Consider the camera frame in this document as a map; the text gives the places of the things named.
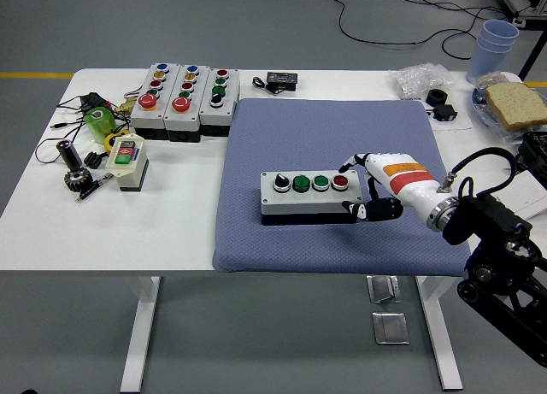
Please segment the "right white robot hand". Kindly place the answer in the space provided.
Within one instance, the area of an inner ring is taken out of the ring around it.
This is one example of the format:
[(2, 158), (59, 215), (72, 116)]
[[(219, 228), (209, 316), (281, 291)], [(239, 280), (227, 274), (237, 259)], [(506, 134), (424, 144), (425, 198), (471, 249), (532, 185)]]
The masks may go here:
[(426, 223), (433, 210), (450, 195), (437, 193), (440, 184), (408, 154), (355, 154), (338, 170), (359, 164), (403, 206), (413, 207)]

